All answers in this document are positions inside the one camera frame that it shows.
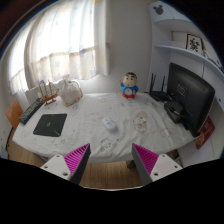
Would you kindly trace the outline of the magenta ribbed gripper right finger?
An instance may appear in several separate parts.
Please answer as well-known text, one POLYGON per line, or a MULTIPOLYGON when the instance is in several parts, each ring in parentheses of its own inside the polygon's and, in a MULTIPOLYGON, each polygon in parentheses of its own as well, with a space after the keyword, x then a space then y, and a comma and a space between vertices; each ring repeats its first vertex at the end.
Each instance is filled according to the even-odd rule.
POLYGON ((144 185, 150 184, 182 169, 182 167, 168 155, 157 155, 137 144, 132 144, 132 156, 144 185))

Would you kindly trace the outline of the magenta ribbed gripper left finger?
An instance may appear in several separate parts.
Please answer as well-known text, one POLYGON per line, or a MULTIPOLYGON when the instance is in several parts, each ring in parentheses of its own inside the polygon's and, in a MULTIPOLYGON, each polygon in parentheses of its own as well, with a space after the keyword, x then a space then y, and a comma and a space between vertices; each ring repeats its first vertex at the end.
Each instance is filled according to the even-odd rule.
POLYGON ((56 154, 42 166, 42 169, 79 184, 90 154, 90 144, 85 144, 66 155, 56 154))

